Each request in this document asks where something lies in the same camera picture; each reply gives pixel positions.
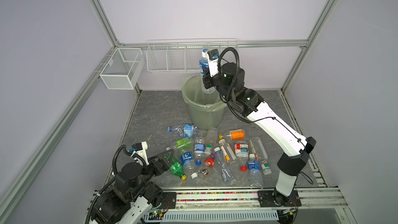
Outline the clear bottle blue label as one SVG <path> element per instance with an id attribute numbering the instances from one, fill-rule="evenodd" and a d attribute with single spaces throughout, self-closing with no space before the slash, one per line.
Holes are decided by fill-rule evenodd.
<path id="1" fill-rule="evenodd" d="M 203 49 L 202 50 L 202 57 L 200 58 L 200 71 L 202 74 L 202 91 L 206 94 L 211 94 L 215 91 L 214 87 L 211 87 L 209 89 L 205 88 L 205 83 L 203 81 L 203 78 L 205 76 L 205 72 L 208 69 L 208 49 Z"/>

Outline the yellow stripe white cap bottle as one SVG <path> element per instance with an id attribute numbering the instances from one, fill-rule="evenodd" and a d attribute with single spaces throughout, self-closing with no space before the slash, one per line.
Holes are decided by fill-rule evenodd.
<path id="1" fill-rule="evenodd" d="M 226 142 L 225 139 L 221 139 L 219 141 L 219 146 L 220 146 L 220 149 L 223 152 L 223 155 L 224 155 L 224 157 L 226 159 L 226 162 L 230 163 L 230 162 L 235 162 L 236 161 L 236 156 L 235 156 L 234 150 Z"/>

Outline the red white label bottle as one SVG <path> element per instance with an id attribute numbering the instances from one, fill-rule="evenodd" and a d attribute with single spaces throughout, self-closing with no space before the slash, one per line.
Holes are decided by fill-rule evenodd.
<path id="1" fill-rule="evenodd" d="M 234 144 L 235 156 L 239 161 L 240 170 L 247 171 L 247 162 L 249 158 L 249 145 L 244 140 L 237 140 Z"/>

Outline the clear bottle green label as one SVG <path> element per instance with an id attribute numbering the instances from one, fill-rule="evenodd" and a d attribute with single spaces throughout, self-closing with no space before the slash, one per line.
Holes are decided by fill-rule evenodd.
<path id="1" fill-rule="evenodd" d="M 249 147 L 252 154 L 254 154 L 256 160 L 260 164 L 261 171 L 264 175 L 270 175 L 272 173 L 268 163 L 268 155 L 263 146 L 261 139 L 256 136 L 249 140 Z"/>

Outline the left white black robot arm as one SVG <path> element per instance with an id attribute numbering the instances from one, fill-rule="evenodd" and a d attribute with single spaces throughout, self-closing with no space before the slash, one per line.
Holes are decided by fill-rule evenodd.
<path id="1" fill-rule="evenodd" d="M 136 224 L 152 208 L 161 210 L 158 217 L 176 207 L 176 193 L 164 192 L 153 182 L 172 166 L 174 150 L 148 157 L 146 142 L 118 147 L 112 160 L 114 176 L 92 200 L 86 224 Z"/>

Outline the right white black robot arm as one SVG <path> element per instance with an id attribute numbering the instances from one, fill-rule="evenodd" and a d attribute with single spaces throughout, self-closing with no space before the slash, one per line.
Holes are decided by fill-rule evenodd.
<path id="1" fill-rule="evenodd" d="M 316 140 L 296 132 L 269 107 L 255 90 L 244 86 L 245 71 L 240 67 L 238 51 L 227 47 L 202 51 L 201 73 L 205 89 L 215 88 L 222 102 L 239 120 L 254 123 L 283 150 L 277 166 L 279 176 L 270 202 L 277 206 L 300 205 L 295 183 L 307 165 Z"/>

